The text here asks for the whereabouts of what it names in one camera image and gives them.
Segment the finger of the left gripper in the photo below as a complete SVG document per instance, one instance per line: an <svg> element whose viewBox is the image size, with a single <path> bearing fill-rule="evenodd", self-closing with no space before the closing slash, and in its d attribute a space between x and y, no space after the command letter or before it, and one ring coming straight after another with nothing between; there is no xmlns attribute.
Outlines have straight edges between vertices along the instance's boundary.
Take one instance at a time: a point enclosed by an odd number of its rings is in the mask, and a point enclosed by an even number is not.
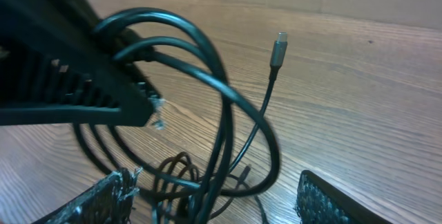
<svg viewBox="0 0 442 224"><path fill-rule="evenodd" d="M1 0L1 124L144 126L152 85L93 36L87 0Z"/></svg>

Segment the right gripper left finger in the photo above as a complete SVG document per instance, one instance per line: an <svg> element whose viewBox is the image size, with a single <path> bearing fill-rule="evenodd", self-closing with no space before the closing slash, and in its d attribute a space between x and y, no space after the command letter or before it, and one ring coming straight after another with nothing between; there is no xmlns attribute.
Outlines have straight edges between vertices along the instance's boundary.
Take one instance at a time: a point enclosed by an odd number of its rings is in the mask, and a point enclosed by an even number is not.
<svg viewBox="0 0 442 224"><path fill-rule="evenodd" d="M142 169L112 171L65 205L32 224L127 224Z"/></svg>

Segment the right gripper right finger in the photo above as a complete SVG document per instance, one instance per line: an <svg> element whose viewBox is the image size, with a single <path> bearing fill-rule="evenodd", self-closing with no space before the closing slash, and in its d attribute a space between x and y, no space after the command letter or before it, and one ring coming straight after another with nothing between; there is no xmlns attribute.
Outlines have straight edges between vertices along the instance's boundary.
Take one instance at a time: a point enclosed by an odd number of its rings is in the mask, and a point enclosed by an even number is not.
<svg viewBox="0 0 442 224"><path fill-rule="evenodd" d="M302 224L391 224L310 170L300 174L295 210Z"/></svg>

